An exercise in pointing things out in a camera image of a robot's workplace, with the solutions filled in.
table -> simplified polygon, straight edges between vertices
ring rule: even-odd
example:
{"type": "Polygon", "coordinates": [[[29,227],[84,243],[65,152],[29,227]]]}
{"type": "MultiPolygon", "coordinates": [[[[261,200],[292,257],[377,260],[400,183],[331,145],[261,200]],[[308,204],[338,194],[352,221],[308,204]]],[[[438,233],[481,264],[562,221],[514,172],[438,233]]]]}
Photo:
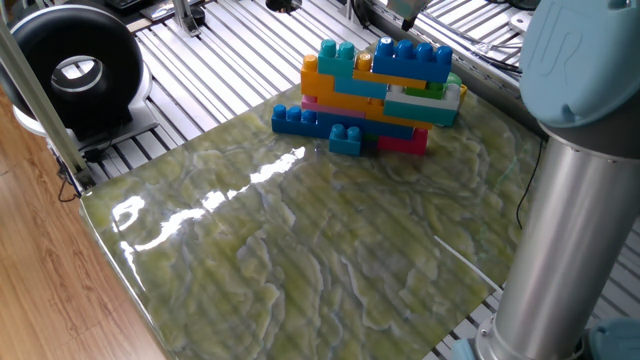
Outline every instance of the table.
{"type": "Polygon", "coordinates": [[[421,359],[506,280],[540,140],[473,93],[428,155],[271,132],[299,87],[82,198],[170,357],[421,359]]]}

lego duplo block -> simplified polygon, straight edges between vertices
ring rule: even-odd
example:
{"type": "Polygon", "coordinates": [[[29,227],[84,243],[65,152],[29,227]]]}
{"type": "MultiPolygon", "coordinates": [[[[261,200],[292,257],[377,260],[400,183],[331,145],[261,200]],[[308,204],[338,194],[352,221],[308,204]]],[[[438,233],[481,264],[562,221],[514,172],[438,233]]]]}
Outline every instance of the lego duplo block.
{"type": "Polygon", "coordinates": [[[413,87],[418,89],[424,89],[427,86],[427,82],[424,80],[416,80],[410,78],[403,78],[398,76],[375,74],[371,72],[372,58],[369,53],[360,53],[356,58],[356,67],[353,70],[353,78],[356,80],[370,81],[381,84],[400,85],[406,87],[413,87]]]}
{"type": "Polygon", "coordinates": [[[442,126],[453,125],[453,120],[457,113],[458,112],[456,110],[432,108],[395,101],[384,102],[384,115],[410,120],[426,121],[442,126]]]}
{"type": "Polygon", "coordinates": [[[449,76],[447,76],[447,85],[449,84],[456,84],[460,87],[462,87],[462,80],[460,79],[460,76],[454,74],[454,73],[449,73],[449,76]]]}
{"type": "Polygon", "coordinates": [[[460,105],[462,105],[462,103],[464,102],[464,98],[466,95],[467,95],[467,86],[462,85],[460,87],[460,105]]]}
{"type": "Polygon", "coordinates": [[[318,57],[307,55],[300,69],[300,92],[304,95],[318,96],[321,92],[333,91],[334,80],[331,75],[318,73],[318,57]]]}
{"type": "Polygon", "coordinates": [[[318,72],[350,78],[353,74],[355,55],[356,49],[348,41],[340,44],[336,53],[336,42],[331,39],[323,40],[318,54],[318,72]]]}
{"type": "Polygon", "coordinates": [[[375,99],[384,99],[387,94],[387,84],[363,81],[346,77],[335,78],[335,92],[375,99]]]}
{"type": "Polygon", "coordinates": [[[308,95],[302,96],[302,102],[300,105],[305,110],[313,110],[317,112],[326,112],[326,113],[331,113],[336,115],[352,116],[352,117],[359,117],[359,118],[364,118],[365,116],[364,111],[355,111],[355,110],[343,109],[343,108],[338,108],[333,106],[320,105],[318,104],[318,98],[315,98],[313,96],[308,96],[308,95]]]}
{"type": "Polygon", "coordinates": [[[411,140],[396,139],[388,136],[378,138],[378,149],[398,151],[407,154],[424,155],[427,149],[427,136],[429,131],[416,129],[411,140]]]}
{"type": "Polygon", "coordinates": [[[447,85],[447,88],[444,91],[444,95],[441,100],[410,96],[402,92],[397,92],[396,89],[391,87],[391,91],[387,92],[385,101],[394,101],[398,103],[420,105],[439,109],[457,110],[460,103],[460,87],[456,84],[447,85]]]}
{"type": "Polygon", "coordinates": [[[451,72],[452,56],[453,51],[448,46],[440,46],[434,52],[428,43],[422,43],[414,49],[409,40],[401,40],[398,46],[394,46],[391,38],[384,37],[378,41],[372,71],[376,74],[445,83],[451,72]]]}
{"type": "Polygon", "coordinates": [[[302,110],[293,106],[288,111],[287,108],[278,104],[273,107],[271,116],[271,130],[276,133],[318,137],[326,139],[329,137],[330,127],[322,128],[317,122],[317,113],[302,110]]]}
{"type": "Polygon", "coordinates": [[[441,83],[430,82],[426,89],[416,89],[408,87],[406,92],[409,96],[417,96],[428,99],[441,100],[444,95],[444,85],[441,83]]]}
{"type": "Polygon", "coordinates": [[[322,92],[318,94],[318,104],[333,106],[355,111],[366,111],[369,98],[364,96],[340,94],[336,92],[322,92]]]}
{"type": "Polygon", "coordinates": [[[320,127],[331,128],[336,124],[342,124],[346,127],[356,126],[365,134],[386,135],[405,140],[409,140],[413,136],[413,128],[408,126],[323,112],[318,113],[318,125],[320,127]]]}
{"type": "Polygon", "coordinates": [[[375,134],[364,134],[362,135],[362,141],[376,142],[378,141],[379,137],[380,137],[379,135],[375,135],[375,134]]]}
{"type": "Polygon", "coordinates": [[[351,126],[349,130],[341,124],[333,125],[329,135],[329,151],[338,154],[360,156],[362,148],[362,132],[358,127],[351,126]]]}
{"type": "Polygon", "coordinates": [[[395,124],[400,126],[408,126],[413,128],[427,129],[431,130],[433,124],[424,122],[424,121],[416,121],[416,120],[408,120],[404,118],[399,118],[395,116],[387,116],[384,115],[384,101],[378,99],[369,99],[369,106],[366,109],[365,118],[367,120],[381,121],[388,124],[395,124]]]}

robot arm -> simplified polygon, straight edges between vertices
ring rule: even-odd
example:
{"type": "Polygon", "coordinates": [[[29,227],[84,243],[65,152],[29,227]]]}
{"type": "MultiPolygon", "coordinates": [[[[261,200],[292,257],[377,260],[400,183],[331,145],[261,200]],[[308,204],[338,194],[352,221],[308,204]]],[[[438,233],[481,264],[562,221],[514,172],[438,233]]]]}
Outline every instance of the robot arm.
{"type": "Polygon", "coordinates": [[[500,308],[454,360],[640,358],[634,320],[583,337],[640,212],[639,30],[637,1],[538,6],[520,89],[550,141],[500,308]]]}

green lego block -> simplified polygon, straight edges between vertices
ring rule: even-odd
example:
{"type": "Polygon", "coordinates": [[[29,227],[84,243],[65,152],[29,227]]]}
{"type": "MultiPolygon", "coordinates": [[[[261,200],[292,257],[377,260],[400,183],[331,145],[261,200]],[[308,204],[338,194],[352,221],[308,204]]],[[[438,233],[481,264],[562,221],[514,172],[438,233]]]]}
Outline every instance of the green lego block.
{"type": "Polygon", "coordinates": [[[364,141],[378,141],[378,135],[376,135],[376,134],[364,134],[362,136],[362,140],[364,140],[364,141]]]}
{"type": "Polygon", "coordinates": [[[449,73],[449,76],[447,77],[447,85],[449,84],[456,84],[462,87],[462,80],[460,80],[460,76],[454,73],[449,73]]]}
{"type": "Polygon", "coordinates": [[[440,90],[407,88],[407,91],[405,93],[409,96],[418,96],[418,97],[424,97],[429,99],[442,100],[442,96],[444,95],[444,88],[440,90]]]}
{"type": "Polygon", "coordinates": [[[449,84],[457,84],[458,86],[462,86],[462,80],[460,80],[460,77],[458,75],[449,73],[446,84],[430,82],[427,84],[426,89],[416,89],[408,87],[405,93],[409,96],[442,100],[442,97],[444,96],[444,88],[446,87],[445,85],[449,84]]]}

red lego block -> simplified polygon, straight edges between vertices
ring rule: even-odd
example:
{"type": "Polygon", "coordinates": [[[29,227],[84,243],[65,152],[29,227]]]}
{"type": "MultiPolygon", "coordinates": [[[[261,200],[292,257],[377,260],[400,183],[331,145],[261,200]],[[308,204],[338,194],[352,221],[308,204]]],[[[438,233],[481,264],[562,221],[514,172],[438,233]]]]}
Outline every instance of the red lego block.
{"type": "Polygon", "coordinates": [[[428,134],[429,131],[426,129],[415,129],[411,140],[403,140],[380,135],[378,137],[378,149],[422,156],[427,150],[428,134]]]}

